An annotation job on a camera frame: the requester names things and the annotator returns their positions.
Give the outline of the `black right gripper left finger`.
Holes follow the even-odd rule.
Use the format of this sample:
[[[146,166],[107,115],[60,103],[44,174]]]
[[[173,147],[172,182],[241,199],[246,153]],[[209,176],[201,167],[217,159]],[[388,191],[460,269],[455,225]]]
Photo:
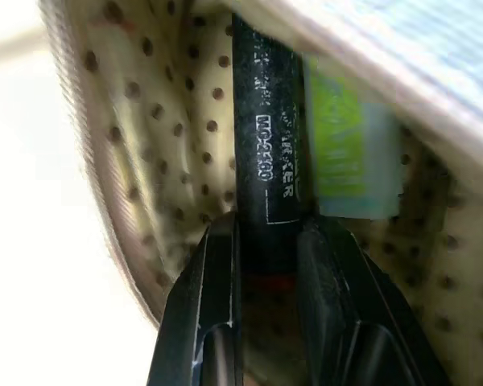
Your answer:
[[[150,386],[242,386],[239,237],[233,212],[207,227],[167,296]]]

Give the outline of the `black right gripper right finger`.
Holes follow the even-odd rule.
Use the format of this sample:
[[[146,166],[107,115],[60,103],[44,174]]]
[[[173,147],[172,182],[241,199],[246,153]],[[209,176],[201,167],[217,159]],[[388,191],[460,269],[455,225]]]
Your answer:
[[[402,292],[338,221],[304,223],[297,295],[312,386],[452,386]]]

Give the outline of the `black marker with white print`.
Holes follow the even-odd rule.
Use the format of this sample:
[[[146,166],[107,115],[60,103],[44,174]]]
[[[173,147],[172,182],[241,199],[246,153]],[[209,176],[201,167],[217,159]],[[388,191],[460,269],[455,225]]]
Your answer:
[[[301,229],[299,57],[234,15],[236,206],[246,305],[293,287]]]

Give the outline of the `green and white eraser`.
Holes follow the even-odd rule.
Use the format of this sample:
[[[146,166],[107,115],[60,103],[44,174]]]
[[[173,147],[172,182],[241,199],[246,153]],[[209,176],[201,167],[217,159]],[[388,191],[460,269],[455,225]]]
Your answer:
[[[303,65],[313,187],[323,216],[384,220],[399,211],[400,124],[359,80],[310,59]]]

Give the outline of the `beige perforated pencil case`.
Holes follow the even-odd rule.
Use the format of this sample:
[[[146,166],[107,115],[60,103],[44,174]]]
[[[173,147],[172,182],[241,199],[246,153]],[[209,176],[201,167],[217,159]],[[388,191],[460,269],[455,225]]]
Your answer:
[[[331,63],[393,110],[404,168],[398,214],[323,217],[350,231],[399,288],[452,386],[483,386],[483,0],[39,6],[108,249],[156,340],[167,296],[207,227],[233,212],[242,386],[312,386],[297,261],[291,289],[243,301],[233,118],[237,15],[299,57],[298,235],[308,219],[323,216],[313,187],[304,63]]]

